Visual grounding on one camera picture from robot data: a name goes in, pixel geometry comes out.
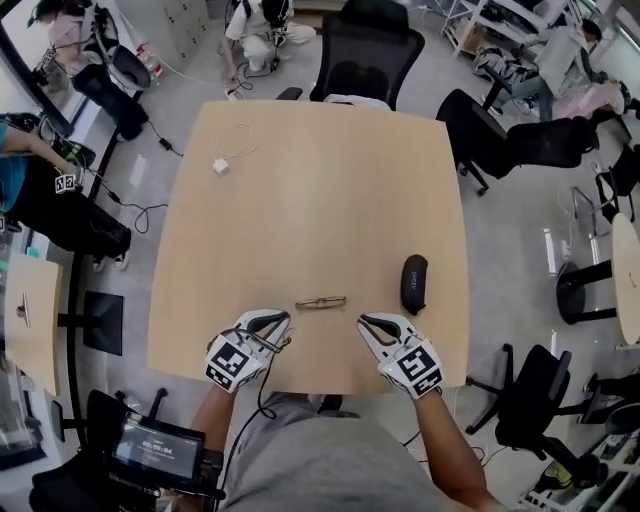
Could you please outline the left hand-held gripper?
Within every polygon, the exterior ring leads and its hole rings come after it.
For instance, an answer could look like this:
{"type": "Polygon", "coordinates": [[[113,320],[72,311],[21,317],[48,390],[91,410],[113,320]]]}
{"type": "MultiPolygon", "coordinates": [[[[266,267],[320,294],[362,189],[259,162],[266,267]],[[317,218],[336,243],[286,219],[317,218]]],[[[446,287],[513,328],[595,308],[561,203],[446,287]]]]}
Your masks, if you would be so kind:
{"type": "Polygon", "coordinates": [[[289,319],[288,312],[277,309],[243,313],[235,328],[221,332],[210,343],[205,377],[229,394],[255,380],[267,369],[271,357],[291,342],[289,319]],[[249,331],[261,332],[258,336],[249,331]]]}

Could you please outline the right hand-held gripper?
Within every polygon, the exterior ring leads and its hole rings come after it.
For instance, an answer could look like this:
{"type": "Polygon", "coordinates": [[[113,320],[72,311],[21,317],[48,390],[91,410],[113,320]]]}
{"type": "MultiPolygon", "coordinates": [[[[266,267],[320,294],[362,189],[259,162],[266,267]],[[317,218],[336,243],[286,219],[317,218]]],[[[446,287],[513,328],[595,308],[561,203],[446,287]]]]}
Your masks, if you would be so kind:
{"type": "Polygon", "coordinates": [[[357,329],[380,362],[379,373],[411,399],[420,399],[443,381],[439,357],[431,342],[415,335],[415,326],[403,315],[372,312],[361,315],[357,329]],[[396,350],[396,339],[406,340],[396,350]]]}

